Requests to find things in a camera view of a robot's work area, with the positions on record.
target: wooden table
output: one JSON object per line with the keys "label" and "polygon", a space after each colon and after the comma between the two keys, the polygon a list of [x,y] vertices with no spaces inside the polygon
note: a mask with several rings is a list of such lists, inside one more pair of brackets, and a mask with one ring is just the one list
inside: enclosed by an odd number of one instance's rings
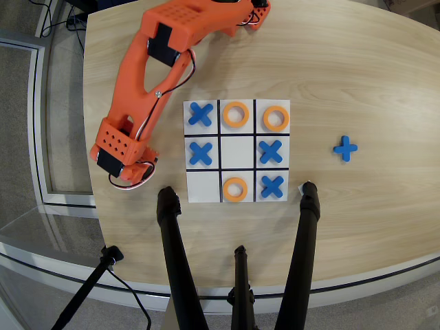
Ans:
{"label": "wooden table", "polygon": [[[89,16],[84,64],[88,150],[111,105],[119,64],[143,11],[128,3]],[[215,33],[194,47],[197,71],[175,92],[154,130],[160,161],[152,180],[119,191],[89,160],[104,239],[125,255],[126,280],[168,284],[157,193],[181,199],[181,235],[198,286],[234,284],[234,249],[244,244],[253,286],[284,285],[300,194],[318,187],[313,279],[360,274],[439,250],[440,33],[349,1],[273,0],[257,32]],[[168,68],[148,63],[147,90]],[[188,204],[184,100],[291,100],[289,201]],[[358,144],[350,163],[332,153],[341,135]]]}

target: robotic arm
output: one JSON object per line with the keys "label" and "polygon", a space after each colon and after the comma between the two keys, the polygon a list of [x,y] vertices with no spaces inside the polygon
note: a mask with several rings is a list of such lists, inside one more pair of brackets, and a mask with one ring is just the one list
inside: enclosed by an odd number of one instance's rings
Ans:
{"label": "robotic arm", "polygon": [[[116,80],[109,115],[102,120],[90,157],[119,189],[134,189],[155,172],[159,153],[148,147],[151,133],[171,96],[195,72],[191,49],[211,32],[234,36],[240,26],[257,30],[270,11],[267,0],[171,0],[147,10]],[[150,92],[144,89],[149,56],[171,67]],[[190,74],[179,83],[187,66]],[[119,186],[111,176],[131,182]]]}

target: blue cross piece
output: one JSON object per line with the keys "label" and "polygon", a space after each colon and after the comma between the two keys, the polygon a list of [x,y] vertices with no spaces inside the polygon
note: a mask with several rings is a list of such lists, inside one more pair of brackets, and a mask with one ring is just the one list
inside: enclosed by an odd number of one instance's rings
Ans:
{"label": "blue cross piece", "polygon": [[272,143],[271,146],[266,142],[261,141],[259,146],[264,150],[264,154],[261,156],[260,161],[263,164],[266,164],[271,158],[273,158],[275,162],[281,163],[283,158],[277,153],[277,151],[282,145],[283,144],[278,140]]}
{"label": "blue cross piece", "polygon": [[190,125],[195,125],[199,120],[203,122],[205,126],[210,126],[212,124],[211,119],[208,118],[208,113],[214,109],[212,104],[208,103],[206,106],[201,108],[196,102],[191,103],[191,109],[194,114],[189,119]]}
{"label": "blue cross piece", "polygon": [[342,136],[342,146],[335,146],[333,151],[337,154],[342,154],[342,160],[344,162],[350,162],[350,153],[357,151],[358,146],[356,144],[350,144],[350,138],[346,135]]}
{"label": "blue cross piece", "polygon": [[190,144],[190,148],[192,151],[194,151],[194,155],[190,159],[191,165],[195,165],[199,160],[201,160],[206,165],[211,165],[212,159],[208,156],[208,151],[212,149],[211,143],[208,142],[200,148],[200,146],[196,142],[193,142]]}
{"label": "blue cross piece", "polygon": [[272,193],[278,198],[283,196],[283,192],[279,188],[279,186],[284,182],[282,177],[276,177],[276,179],[272,181],[268,177],[264,176],[261,178],[261,181],[266,185],[266,188],[264,188],[261,192],[262,198],[267,198]]}

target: orange ring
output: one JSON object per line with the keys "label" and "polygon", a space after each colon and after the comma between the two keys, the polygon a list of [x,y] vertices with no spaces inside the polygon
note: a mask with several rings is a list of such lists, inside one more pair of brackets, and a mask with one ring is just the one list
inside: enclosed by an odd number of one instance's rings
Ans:
{"label": "orange ring", "polygon": [[[229,187],[231,184],[238,184],[239,186],[241,186],[243,191],[241,192],[240,195],[232,196],[229,193]],[[243,201],[246,198],[247,194],[248,194],[248,185],[246,184],[246,182],[243,179],[240,179],[239,177],[231,177],[230,179],[228,179],[225,182],[225,185],[223,186],[223,196],[228,201],[233,201],[234,203],[236,203],[238,201]]]}
{"label": "orange ring", "polygon": [[[283,122],[279,126],[274,126],[274,125],[270,124],[270,122],[269,122],[269,115],[274,111],[281,112],[281,114],[283,115],[283,118],[284,118]],[[280,107],[278,105],[274,105],[273,107],[267,108],[267,110],[265,111],[264,116],[263,116],[263,121],[264,121],[264,125],[266,125],[266,127],[268,129],[270,129],[271,131],[281,132],[289,124],[289,114],[286,111],[286,109],[284,109],[283,107]]]}
{"label": "orange ring", "polygon": [[[229,119],[229,110],[231,110],[233,107],[238,107],[241,110],[243,110],[244,116],[243,119],[239,122],[233,122],[231,119]],[[225,123],[228,124],[231,127],[234,127],[235,129],[242,127],[246,122],[248,122],[249,119],[249,109],[247,106],[245,106],[241,102],[231,102],[228,104],[225,109],[223,110],[223,119],[225,120]]]}

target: tic-tac-toe board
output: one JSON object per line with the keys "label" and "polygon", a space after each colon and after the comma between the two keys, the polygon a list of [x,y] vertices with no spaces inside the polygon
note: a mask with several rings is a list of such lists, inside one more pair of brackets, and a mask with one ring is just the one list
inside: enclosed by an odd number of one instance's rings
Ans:
{"label": "tic-tac-toe board", "polygon": [[290,100],[184,102],[190,203],[287,201]]}

